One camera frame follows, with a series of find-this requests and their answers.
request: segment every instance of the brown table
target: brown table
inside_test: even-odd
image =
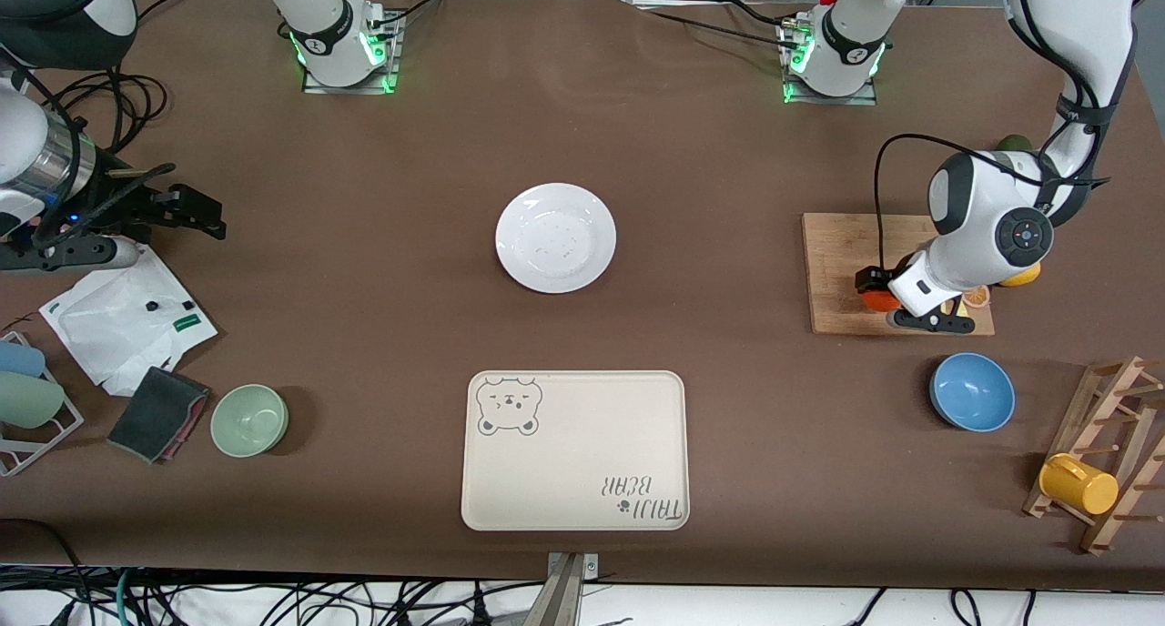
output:
[[[684,14],[765,34],[721,7]],[[996,294],[997,336],[862,339],[810,332],[800,214],[870,211],[896,133],[1042,141],[1060,75],[998,10],[905,9],[878,106],[854,108],[784,105],[775,50],[614,0],[445,1],[414,20],[382,98],[302,96],[277,23],[268,0],[151,15],[125,70],[168,83],[174,110],[125,159],[174,161],[225,204],[225,242],[157,238],[223,332],[179,371],[218,395],[280,388],[287,438],[232,459],[204,418],[172,463],[143,465],[103,443],[125,401],[36,319],[20,328],[89,421],[0,483],[0,515],[57,525],[91,564],[538,577],[548,551],[587,550],[626,582],[1165,590],[1160,527],[1127,526],[1096,558],[1065,548],[1073,520],[1019,512],[1081,365],[1165,353],[1165,149],[1136,76],[1100,160],[1115,180],[1058,231],[1040,281]],[[85,112],[98,140],[107,112]],[[948,152],[896,147],[887,210],[923,213]],[[565,296],[520,287],[492,246],[506,203],[550,181],[619,224],[608,272]],[[0,280],[0,323],[75,280]],[[962,350],[1015,381],[997,432],[927,403],[933,365]],[[677,372],[689,523],[463,526],[465,387],[485,368]],[[0,560],[61,558],[12,530]]]

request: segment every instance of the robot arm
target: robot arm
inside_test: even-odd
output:
[[[274,0],[299,61],[319,83],[346,87],[386,63],[376,41],[384,8],[368,0]]]
[[[807,21],[804,52],[789,70],[812,91],[852,96],[874,75],[885,34],[906,0],[835,0],[798,15]]]
[[[1093,167],[1131,68],[1132,0],[1007,5],[1016,34],[1065,71],[1052,136],[1038,153],[959,153],[934,174],[929,203],[939,234],[889,273],[909,312],[891,315],[899,325],[946,330],[944,302],[1036,265],[1052,228],[1097,184]]]
[[[374,35],[375,21],[383,19],[380,5],[274,1],[301,62],[320,84],[350,86],[386,62]],[[136,27],[134,0],[0,0],[0,58],[16,66],[108,69],[125,57]],[[172,169],[162,166],[155,174],[167,167]],[[0,78],[0,270],[133,265],[135,248],[108,235],[146,242],[149,225],[226,235],[217,201],[186,185],[149,189],[149,177],[135,177],[77,125]],[[41,225],[27,225],[36,217]],[[65,239],[70,245],[59,246]]]

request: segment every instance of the bear logo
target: bear logo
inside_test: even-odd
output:
[[[531,378],[523,382],[517,378],[503,378],[497,382],[486,379],[478,387],[478,407],[481,420],[478,430],[493,435],[499,430],[517,430],[521,435],[534,435],[538,430],[538,403],[542,387]]]

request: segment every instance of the yellow mug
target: yellow mug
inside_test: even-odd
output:
[[[1039,470],[1039,491],[1087,512],[1101,514],[1116,502],[1116,478],[1068,453],[1057,453]]]

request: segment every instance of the green bowl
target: green bowl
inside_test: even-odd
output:
[[[243,385],[223,396],[211,416],[211,439],[233,458],[270,449],[288,429],[288,407],[270,387]]]

